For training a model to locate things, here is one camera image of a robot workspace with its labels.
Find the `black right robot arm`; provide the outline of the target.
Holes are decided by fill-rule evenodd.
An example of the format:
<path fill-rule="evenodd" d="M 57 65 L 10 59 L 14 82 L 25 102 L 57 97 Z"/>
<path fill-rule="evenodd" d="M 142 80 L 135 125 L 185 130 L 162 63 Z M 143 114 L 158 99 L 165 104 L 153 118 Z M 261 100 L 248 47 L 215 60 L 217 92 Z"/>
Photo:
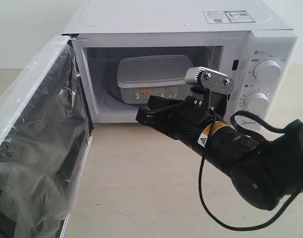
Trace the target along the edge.
<path fill-rule="evenodd" d="M 137 122 L 179 140 L 228 176 L 250 205 L 273 210 L 285 195 L 303 192 L 303 122 L 279 129 L 262 122 L 279 137 L 269 141 L 222 117 L 194 97 L 170 100 L 152 96 Z"/>

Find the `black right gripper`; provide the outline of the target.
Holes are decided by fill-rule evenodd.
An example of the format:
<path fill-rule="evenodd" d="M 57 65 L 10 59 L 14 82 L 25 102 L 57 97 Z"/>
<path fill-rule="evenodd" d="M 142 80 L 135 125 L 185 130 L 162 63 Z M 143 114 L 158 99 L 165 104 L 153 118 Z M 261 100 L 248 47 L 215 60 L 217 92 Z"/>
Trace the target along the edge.
<path fill-rule="evenodd" d="M 196 146 L 200 129 L 208 118 L 202 100 L 188 96 L 184 100 L 150 96 L 146 108 L 139 108 L 136 121 L 187 146 Z"/>

